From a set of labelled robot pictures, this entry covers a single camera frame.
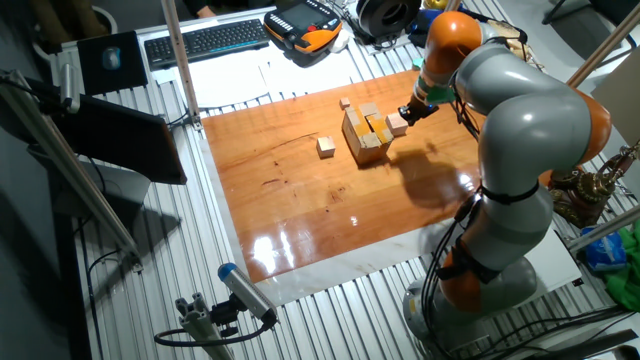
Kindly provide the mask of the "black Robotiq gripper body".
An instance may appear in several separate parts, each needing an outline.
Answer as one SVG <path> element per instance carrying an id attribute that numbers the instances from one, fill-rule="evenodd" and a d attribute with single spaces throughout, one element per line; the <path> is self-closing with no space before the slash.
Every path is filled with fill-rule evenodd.
<path id="1" fill-rule="evenodd" d="M 407 120 L 418 121 L 432 115 L 438 110 L 438 105 L 425 103 L 417 97 L 412 96 L 408 103 Z"/>

